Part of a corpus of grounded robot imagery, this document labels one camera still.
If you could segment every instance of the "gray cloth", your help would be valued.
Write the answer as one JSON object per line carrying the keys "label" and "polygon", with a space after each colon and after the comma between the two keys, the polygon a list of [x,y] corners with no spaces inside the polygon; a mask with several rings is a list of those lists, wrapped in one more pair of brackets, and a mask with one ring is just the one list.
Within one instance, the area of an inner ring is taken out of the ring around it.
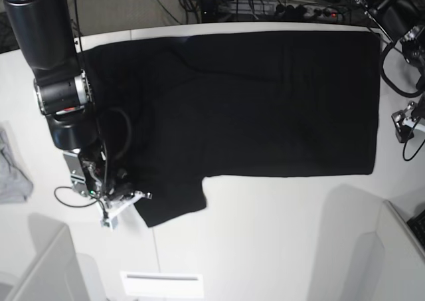
{"label": "gray cloth", "polygon": [[21,203],[33,191],[33,184],[16,168],[6,131],[0,128],[0,204]]}

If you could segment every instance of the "white panel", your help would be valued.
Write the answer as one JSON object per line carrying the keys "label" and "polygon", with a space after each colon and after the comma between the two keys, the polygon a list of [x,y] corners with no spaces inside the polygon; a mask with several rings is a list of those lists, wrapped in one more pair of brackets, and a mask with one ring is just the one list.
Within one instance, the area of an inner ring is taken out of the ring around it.
{"label": "white panel", "polygon": [[423,300],[424,250],[389,203],[382,207],[377,233],[385,249],[384,266],[373,298],[360,301]]}
{"label": "white panel", "polygon": [[121,272],[126,293],[130,296],[156,298],[203,298],[200,274],[152,274]]}
{"label": "white panel", "polygon": [[120,271],[159,272],[152,230],[134,207],[129,207],[120,218],[115,231],[101,228],[98,221],[70,225],[76,251],[94,259],[106,296],[118,301],[126,296]]}
{"label": "white panel", "polygon": [[[120,31],[120,32],[112,32],[112,33],[82,37],[81,44],[82,44],[83,50],[90,50],[99,45],[105,45],[105,44],[116,43],[116,42],[124,42],[124,41],[130,41],[130,40],[131,40],[130,31]],[[80,52],[80,45],[78,41],[79,41],[78,38],[74,39],[75,49],[77,52]]]}
{"label": "white panel", "polygon": [[190,37],[204,34],[247,33],[264,31],[364,31],[364,27],[347,25],[328,25],[315,23],[273,23],[273,22],[238,22],[195,25],[177,25],[151,29],[131,30],[131,39],[152,39],[155,37]]}
{"label": "white panel", "polygon": [[6,301],[90,301],[66,225],[39,252]]}

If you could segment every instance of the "table surface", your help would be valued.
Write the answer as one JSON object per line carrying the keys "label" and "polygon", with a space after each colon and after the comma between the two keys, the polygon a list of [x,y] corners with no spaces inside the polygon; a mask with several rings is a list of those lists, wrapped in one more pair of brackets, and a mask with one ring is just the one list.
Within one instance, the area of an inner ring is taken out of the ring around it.
{"label": "table surface", "polygon": [[[90,49],[154,37],[292,30],[367,31],[340,25],[226,23],[94,35],[84,37],[82,44]],[[386,71],[407,91],[418,78],[416,69],[397,52],[389,54]],[[121,270],[201,273],[206,300],[338,300],[356,240],[375,231],[382,200],[391,200],[405,219],[425,202],[424,152],[404,162],[390,118],[408,100],[382,82],[372,175],[206,178],[205,210],[148,229],[132,207],[111,233],[99,227],[97,208],[70,209],[54,199],[55,187],[70,185],[69,172],[32,91],[33,74],[21,52],[0,55],[0,125],[8,133],[19,167],[35,186],[28,203],[0,206],[1,238],[17,239],[10,229],[24,229],[31,213],[67,222],[76,250],[96,260],[107,295],[117,300],[127,300]],[[408,153],[422,138],[423,134],[417,134]],[[62,196],[71,204],[83,203],[72,193]],[[15,275],[34,255],[27,247],[13,245],[7,252],[22,254],[18,265],[0,266],[0,271]],[[3,262],[7,255],[0,254],[0,264],[7,264]]]}

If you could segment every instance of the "black garment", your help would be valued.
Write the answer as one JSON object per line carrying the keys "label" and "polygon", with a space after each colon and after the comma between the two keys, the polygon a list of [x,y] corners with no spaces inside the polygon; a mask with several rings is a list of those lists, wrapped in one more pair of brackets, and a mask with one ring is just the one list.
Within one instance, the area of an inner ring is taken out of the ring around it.
{"label": "black garment", "polygon": [[135,205],[152,227],[205,208],[206,176],[372,173],[380,50],[370,33],[291,31],[116,43],[86,60],[98,105],[132,120],[126,165],[153,194]]}

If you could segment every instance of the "electrical cable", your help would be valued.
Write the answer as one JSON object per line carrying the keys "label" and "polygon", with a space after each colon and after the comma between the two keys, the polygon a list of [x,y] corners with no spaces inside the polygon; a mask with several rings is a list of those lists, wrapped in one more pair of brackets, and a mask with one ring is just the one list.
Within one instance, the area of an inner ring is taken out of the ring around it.
{"label": "electrical cable", "polygon": [[78,7],[77,7],[77,0],[74,0],[74,11],[75,11],[75,19],[76,19],[76,23],[77,23],[77,28],[78,28],[78,42],[80,44],[80,52],[81,52],[81,56],[82,56],[82,68],[85,69],[86,68],[86,58],[84,56],[84,51],[82,49],[82,43],[81,43],[81,28],[80,28],[80,19],[78,17]]}
{"label": "electrical cable", "polygon": [[[379,33],[374,32],[370,27],[366,27],[366,29],[368,29],[372,34],[375,35],[376,38],[378,38],[381,42],[385,43],[385,44],[390,44],[388,41],[384,40]],[[401,55],[403,55],[403,52],[401,50],[399,50],[396,47],[392,48],[393,50],[395,50],[396,52],[399,52]]]}
{"label": "electrical cable", "polygon": [[180,6],[185,10],[186,15],[186,24],[189,24],[189,13],[193,13],[195,15],[195,19],[197,20],[197,23],[200,23],[201,20],[198,16],[198,3],[193,4],[193,0],[179,0]]}
{"label": "electrical cable", "polygon": [[174,15],[172,15],[171,13],[170,13],[170,11],[168,11],[167,10],[167,8],[166,7],[164,7],[164,5],[162,4],[162,2],[160,2],[160,0],[155,0],[155,1],[157,1],[158,2],[158,4],[159,4],[159,6],[160,7],[162,7],[162,9],[177,23],[177,24],[179,24],[179,25],[183,25],[181,22],[179,22],[179,20],[177,20],[175,17],[174,17]]}
{"label": "electrical cable", "polygon": [[236,22],[239,22],[239,0],[236,0]]}
{"label": "electrical cable", "polygon": [[105,204],[102,202],[102,200],[100,200],[100,198],[96,198],[95,196],[92,196],[91,194],[88,194],[89,197],[97,200],[97,202],[99,203],[100,207],[102,208],[102,211],[104,213],[104,216],[106,216],[106,218],[108,218],[108,213],[106,212],[106,208],[105,208]]}
{"label": "electrical cable", "polygon": [[423,91],[418,90],[414,93],[407,93],[402,91],[401,89],[399,89],[389,78],[388,76],[385,74],[385,70],[384,70],[384,62],[385,62],[385,58],[388,55],[388,53],[390,52],[390,50],[392,50],[396,45],[396,42],[391,42],[388,43],[387,46],[385,46],[385,49],[383,50],[383,52],[381,53],[381,57],[379,60],[379,68],[381,70],[381,77],[384,80],[384,82],[386,82],[386,84],[392,88],[393,91],[395,91],[397,94],[406,97],[406,98],[415,98],[420,96]]}
{"label": "electrical cable", "polygon": [[[80,44],[80,51],[81,51],[82,62],[83,62],[83,69],[85,69],[86,68],[86,59],[85,59],[85,56],[84,56],[84,50],[82,49],[82,43],[81,43],[81,29],[80,29],[80,19],[78,18],[77,0],[74,0],[74,9],[75,9],[76,26],[77,26],[77,29],[78,29],[78,42]],[[106,149],[105,139],[102,138],[102,132],[101,132],[99,121],[98,121],[98,118],[97,117],[96,117],[96,129],[98,131],[99,138],[102,141],[102,147],[104,149],[104,155],[105,155],[105,174],[104,174],[104,186],[103,186],[103,189],[102,189],[102,193],[106,194],[106,183],[107,183],[107,180],[108,180],[108,151]],[[59,198],[56,196],[56,190],[54,192],[54,196],[56,197],[56,199],[59,200]]]}
{"label": "electrical cable", "polygon": [[69,205],[69,204],[64,203],[62,200],[59,199],[58,194],[56,193],[59,189],[71,189],[72,190],[72,188],[71,187],[67,187],[67,186],[59,186],[59,187],[56,187],[54,189],[54,191],[53,191],[53,195],[56,198],[56,200],[59,201],[60,203],[62,203],[64,206],[67,206],[67,207],[70,207],[70,208],[86,208],[86,207],[93,206],[95,203],[97,203],[99,201],[99,199],[91,196],[91,198],[92,199],[95,199],[96,201],[94,201],[92,203],[89,203],[88,205],[82,205],[82,206]]}
{"label": "electrical cable", "polygon": [[259,20],[260,18],[257,16],[257,14],[255,14],[255,6],[254,6],[254,0],[248,0],[248,4],[251,8],[251,12],[252,12],[252,16],[256,19]]}
{"label": "electrical cable", "polygon": [[266,6],[265,6],[265,4],[264,4],[263,0],[259,0],[259,2],[261,3],[261,7],[262,7],[262,10],[263,10],[263,14],[264,14],[264,15],[266,15]]}
{"label": "electrical cable", "polygon": [[416,155],[418,155],[419,151],[422,149],[422,147],[425,145],[425,140],[422,142],[422,144],[420,144],[420,146],[418,147],[418,149],[414,152],[413,156],[410,158],[406,158],[406,147],[407,147],[407,143],[411,137],[411,135],[413,134],[414,129],[416,128],[416,126],[419,124],[420,122],[420,118],[417,119],[416,123],[413,125],[412,129],[410,130],[409,134],[407,135],[407,140],[404,143],[403,146],[403,159],[405,161],[411,161],[412,159],[414,159],[416,157]]}
{"label": "electrical cable", "polygon": [[128,149],[130,148],[131,139],[133,138],[133,126],[131,125],[130,117],[127,115],[126,112],[124,112],[124,110],[122,108],[119,108],[119,107],[106,108],[99,115],[99,118],[101,118],[106,112],[119,113],[124,118],[124,120],[126,121],[126,126],[127,126],[126,142],[124,143],[122,149],[119,152],[117,152],[117,154],[114,156],[114,160],[117,160],[117,159],[122,158],[122,156],[124,156],[127,153]]}

